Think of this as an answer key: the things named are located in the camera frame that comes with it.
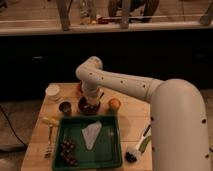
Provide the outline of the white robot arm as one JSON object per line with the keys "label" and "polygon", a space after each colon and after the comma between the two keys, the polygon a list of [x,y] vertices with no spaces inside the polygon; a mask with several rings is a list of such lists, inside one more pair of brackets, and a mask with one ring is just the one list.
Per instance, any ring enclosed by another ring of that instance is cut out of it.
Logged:
{"label": "white robot arm", "polygon": [[192,83],[108,72],[96,56],[76,77],[86,97],[106,87],[150,104],[153,171],[211,171],[205,102]]}

